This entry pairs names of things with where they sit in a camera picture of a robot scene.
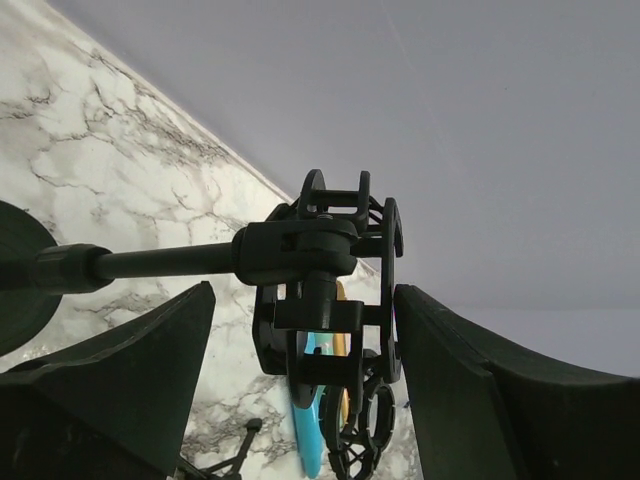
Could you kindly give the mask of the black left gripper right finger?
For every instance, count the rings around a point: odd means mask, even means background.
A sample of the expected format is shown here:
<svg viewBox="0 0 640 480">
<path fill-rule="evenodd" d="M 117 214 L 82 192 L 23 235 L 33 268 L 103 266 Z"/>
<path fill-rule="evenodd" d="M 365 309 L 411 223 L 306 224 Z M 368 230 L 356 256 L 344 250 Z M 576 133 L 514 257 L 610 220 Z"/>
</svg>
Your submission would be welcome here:
<svg viewBox="0 0 640 480">
<path fill-rule="evenodd" d="M 399 349 L 428 479 L 635 479 L 639 382 L 481 327 L 395 290 Z"/>
</svg>

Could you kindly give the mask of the mint green microphone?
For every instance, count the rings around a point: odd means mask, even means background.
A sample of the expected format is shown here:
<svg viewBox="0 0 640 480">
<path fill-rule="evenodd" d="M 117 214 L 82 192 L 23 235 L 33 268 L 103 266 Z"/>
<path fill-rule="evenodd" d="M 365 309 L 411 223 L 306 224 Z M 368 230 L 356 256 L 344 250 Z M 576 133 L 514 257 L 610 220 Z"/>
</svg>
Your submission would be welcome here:
<svg viewBox="0 0 640 480">
<path fill-rule="evenodd" d="M 322 355 L 333 354 L 333 335 L 331 333 L 314 333 L 313 343 L 311 350 L 313 354 L 316 352 Z"/>
</svg>

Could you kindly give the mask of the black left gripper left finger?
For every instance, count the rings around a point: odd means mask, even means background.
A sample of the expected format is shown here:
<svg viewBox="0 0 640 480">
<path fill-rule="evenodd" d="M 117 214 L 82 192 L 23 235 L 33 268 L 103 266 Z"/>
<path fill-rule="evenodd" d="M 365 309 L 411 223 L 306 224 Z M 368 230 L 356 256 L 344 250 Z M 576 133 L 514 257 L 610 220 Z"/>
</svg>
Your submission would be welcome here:
<svg viewBox="0 0 640 480">
<path fill-rule="evenodd" d="M 215 308 L 201 282 L 1 376 L 4 479 L 166 479 L 176 470 Z"/>
</svg>

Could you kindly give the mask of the black tripod microphone stand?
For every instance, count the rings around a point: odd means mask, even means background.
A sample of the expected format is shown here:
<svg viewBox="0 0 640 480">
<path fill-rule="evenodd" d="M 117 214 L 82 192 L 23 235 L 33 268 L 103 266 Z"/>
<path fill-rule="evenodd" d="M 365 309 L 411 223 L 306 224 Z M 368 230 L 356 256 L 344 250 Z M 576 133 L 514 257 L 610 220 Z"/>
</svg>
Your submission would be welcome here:
<svg viewBox="0 0 640 480">
<path fill-rule="evenodd" d="M 358 416 L 340 425 L 339 404 L 344 387 L 327 386 L 321 396 L 319 425 L 324 449 L 338 479 L 369 479 L 377 469 L 395 425 L 395 397 L 378 369 L 378 355 L 363 351 L 363 404 Z"/>
</svg>

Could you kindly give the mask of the black round base stand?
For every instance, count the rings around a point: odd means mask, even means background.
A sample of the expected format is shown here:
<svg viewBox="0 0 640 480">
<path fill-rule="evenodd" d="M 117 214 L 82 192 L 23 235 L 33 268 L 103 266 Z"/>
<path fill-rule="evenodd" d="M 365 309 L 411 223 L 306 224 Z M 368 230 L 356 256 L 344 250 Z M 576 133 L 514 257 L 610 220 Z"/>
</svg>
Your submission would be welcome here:
<svg viewBox="0 0 640 480">
<path fill-rule="evenodd" d="M 403 235 L 394 199 L 375 200 L 370 175 L 355 191 L 330 190 L 312 170 L 299 198 L 278 205 L 229 243 L 114 253 L 93 244 L 59 245 L 24 210 L 1 206 L 1 350 L 39 333 L 66 294 L 96 292 L 117 279 L 232 274 L 256 290 L 253 340 L 262 370 L 288 380 L 294 404 L 318 386 L 348 390 L 363 404 L 363 351 L 378 355 L 384 381 L 400 375 L 393 334 L 394 261 Z M 336 300 L 339 280 L 346 300 Z M 343 308 L 347 356 L 305 352 L 309 333 L 338 332 Z"/>
</svg>

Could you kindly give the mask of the blue microphone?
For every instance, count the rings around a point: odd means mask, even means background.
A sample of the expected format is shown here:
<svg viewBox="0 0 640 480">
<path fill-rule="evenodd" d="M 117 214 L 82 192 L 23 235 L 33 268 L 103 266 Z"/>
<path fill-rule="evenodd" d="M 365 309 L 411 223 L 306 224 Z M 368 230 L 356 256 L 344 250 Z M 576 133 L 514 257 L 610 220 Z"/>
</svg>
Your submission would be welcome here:
<svg viewBox="0 0 640 480">
<path fill-rule="evenodd" d="M 311 350 L 314 345 L 313 334 L 308 334 L 305 348 L 305 352 L 309 354 L 312 354 Z M 320 400 L 324 389 L 324 385 L 318 387 L 310 407 L 302 409 L 292 405 L 297 451 L 303 471 L 310 479 L 316 479 L 321 470 L 325 446 L 319 425 Z"/>
</svg>

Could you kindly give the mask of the gold microphone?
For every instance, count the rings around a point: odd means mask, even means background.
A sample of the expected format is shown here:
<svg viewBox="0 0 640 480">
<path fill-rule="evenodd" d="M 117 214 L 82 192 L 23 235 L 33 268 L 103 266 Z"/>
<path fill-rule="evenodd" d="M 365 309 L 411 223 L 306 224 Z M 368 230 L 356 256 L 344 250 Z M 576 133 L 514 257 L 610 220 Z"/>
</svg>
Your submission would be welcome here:
<svg viewBox="0 0 640 480">
<path fill-rule="evenodd" d="M 344 291 L 343 284 L 337 280 L 336 281 L 336 293 L 338 302 L 343 302 L 346 300 L 346 294 Z M 347 330 L 346 330 L 346 320 L 344 319 L 345 315 L 343 313 L 343 308 L 338 308 L 338 326 L 340 330 L 338 332 L 333 333 L 333 354 L 338 356 L 347 356 Z M 349 418 L 349 395 L 348 390 L 344 389 L 340 396 L 340 404 L 339 404 L 339 413 L 340 413 L 340 425 L 345 426 L 348 422 Z"/>
</svg>

